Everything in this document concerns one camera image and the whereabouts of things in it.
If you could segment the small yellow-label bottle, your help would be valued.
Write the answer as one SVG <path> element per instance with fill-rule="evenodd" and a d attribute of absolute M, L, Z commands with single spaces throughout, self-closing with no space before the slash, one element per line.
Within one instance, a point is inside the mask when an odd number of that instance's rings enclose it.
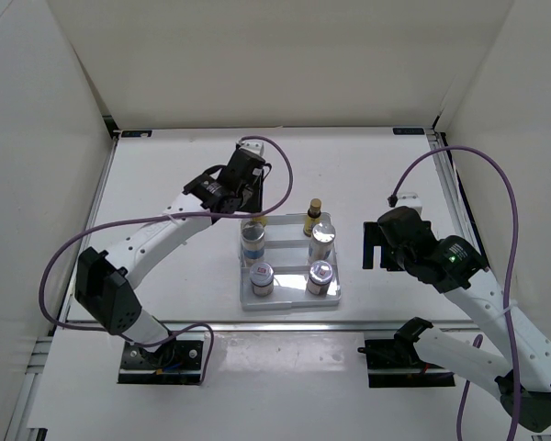
<path fill-rule="evenodd" d="M 313 198 L 310 201 L 309 208 L 304 220 L 303 233 L 310 237 L 315 225 L 320 222 L 321 216 L 321 200 L 319 198 Z"/>
<path fill-rule="evenodd" d="M 267 217 L 266 216 L 255 216 L 252 217 L 252 221 L 258 222 L 264 227 L 267 225 Z"/>

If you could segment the tall silver-lid jar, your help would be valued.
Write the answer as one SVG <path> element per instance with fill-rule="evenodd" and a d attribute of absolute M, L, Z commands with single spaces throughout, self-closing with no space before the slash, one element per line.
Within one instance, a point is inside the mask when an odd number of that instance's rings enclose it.
<path fill-rule="evenodd" d="M 316 224 L 311 233 L 308 250 L 308 261 L 326 261 L 331 253 L 336 238 L 335 227 L 326 221 Z"/>
<path fill-rule="evenodd" d="M 241 229 L 242 258 L 246 266 L 252 266 L 264 259 L 265 230 L 262 223 L 248 221 Z"/>

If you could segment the short white-lid spice jar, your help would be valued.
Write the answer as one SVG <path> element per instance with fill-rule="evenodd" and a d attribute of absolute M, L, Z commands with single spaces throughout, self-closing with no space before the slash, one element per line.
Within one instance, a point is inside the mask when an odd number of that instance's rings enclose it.
<path fill-rule="evenodd" d="M 324 296 L 333 278 L 334 271 L 330 263 L 324 260 L 315 261 L 309 269 L 306 290 L 314 296 Z"/>
<path fill-rule="evenodd" d="M 274 269 L 268 263 L 254 263 L 249 273 L 253 294 L 258 297 L 270 295 L 274 289 L 274 276 Z"/>

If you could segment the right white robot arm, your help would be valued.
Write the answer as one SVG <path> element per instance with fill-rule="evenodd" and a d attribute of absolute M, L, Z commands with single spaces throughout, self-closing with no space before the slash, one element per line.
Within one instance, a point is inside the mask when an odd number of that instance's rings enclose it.
<path fill-rule="evenodd" d="M 399 207 L 364 225 L 363 267 L 403 271 L 460 308 L 498 348 L 497 355 L 465 344 L 415 317 L 393 336 L 392 355 L 408 368 L 436 365 L 498 400 L 512 426 L 541 433 L 551 426 L 551 341 L 520 311 L 464 238 L 438 239 L 414 209 Z"/>

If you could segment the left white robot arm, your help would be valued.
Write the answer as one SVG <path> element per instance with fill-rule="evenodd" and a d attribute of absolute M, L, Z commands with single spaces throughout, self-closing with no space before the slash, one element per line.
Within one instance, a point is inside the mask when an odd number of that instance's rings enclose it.
<path fill-rule="evenodd" d="M 260 211 L 268 166 L 263 145 L 245 141 L 227 164 L 212 166 L 186 184 L 161 221 L 145 224 L 106 250 L 86 248 L 78 258 L 75 300 L 109 334 L 139 345 L 153 367 L 170 364 L 170 332 L 142 308 L 135 289 L 166 256 L 216 223 L 219 215 Z"/>

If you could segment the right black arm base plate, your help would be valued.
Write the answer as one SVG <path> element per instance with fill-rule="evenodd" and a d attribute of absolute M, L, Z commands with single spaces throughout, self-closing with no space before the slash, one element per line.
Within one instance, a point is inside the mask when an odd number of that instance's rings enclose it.
<path fill-rule="evenodd" d="M 370 339 L 357 348 L 365 357 L 370 389 L 451 388 L 454 374 L 443 367 L 402 355 L 392 339 Z"/>

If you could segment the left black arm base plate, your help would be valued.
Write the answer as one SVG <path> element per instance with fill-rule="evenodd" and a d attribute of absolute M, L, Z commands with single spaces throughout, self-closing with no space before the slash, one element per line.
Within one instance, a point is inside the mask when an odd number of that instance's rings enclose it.
<path fill-rule="evenodd" d="M 202 377 L 204 336 L 182 335 L 159 354 L 125 343 L 118 384 L 198 385 Z"/>

